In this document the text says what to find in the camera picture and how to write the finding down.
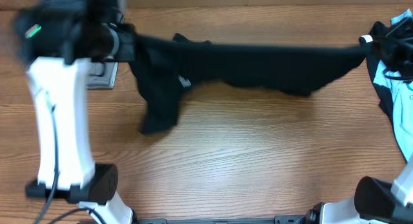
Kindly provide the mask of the black polo shirt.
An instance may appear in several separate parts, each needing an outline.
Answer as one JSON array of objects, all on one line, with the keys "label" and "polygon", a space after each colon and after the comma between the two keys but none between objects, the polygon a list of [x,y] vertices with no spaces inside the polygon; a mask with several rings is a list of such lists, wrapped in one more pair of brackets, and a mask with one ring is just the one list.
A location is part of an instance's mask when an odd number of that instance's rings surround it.
[{"label": "black polo shirt", "polygon": [[141,133],[155,134],[177,125],[179,103],[198,84],[222,81],[236,87],[261,87],[309,96],[358,67],[368,49],[251,46],[194,42],[181,34],[171,41],[135,38],[130,69],[146,113]]}]

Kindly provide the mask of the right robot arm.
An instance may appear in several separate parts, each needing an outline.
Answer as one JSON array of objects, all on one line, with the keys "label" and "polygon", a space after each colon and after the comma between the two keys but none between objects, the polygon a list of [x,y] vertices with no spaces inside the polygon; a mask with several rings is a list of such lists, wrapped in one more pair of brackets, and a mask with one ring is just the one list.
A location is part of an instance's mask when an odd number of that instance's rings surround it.
[{"label": "right robot arm", "polygon": [[412,223],[412,13],[375,23],[359,41],[372,50],[368,74],[407,164],[393,182],[366,176],[353,197],[319,203],[298,223]]}]

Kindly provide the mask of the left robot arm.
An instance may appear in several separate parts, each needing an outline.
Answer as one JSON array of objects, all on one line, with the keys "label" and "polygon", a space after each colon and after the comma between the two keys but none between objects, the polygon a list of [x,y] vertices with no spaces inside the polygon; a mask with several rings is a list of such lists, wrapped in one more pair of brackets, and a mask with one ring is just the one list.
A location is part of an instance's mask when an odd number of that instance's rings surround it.
[{"label": "left robot arm", "polygon": [[91,66],[134,59],[134,27],[123,22],[124,10],[125,0],[41,0],[14,19],[41,153],[25,193],[46,205],[64,199],[96,223],[137,222],[117,192],[117,167],[92,157],[86,108]]}]

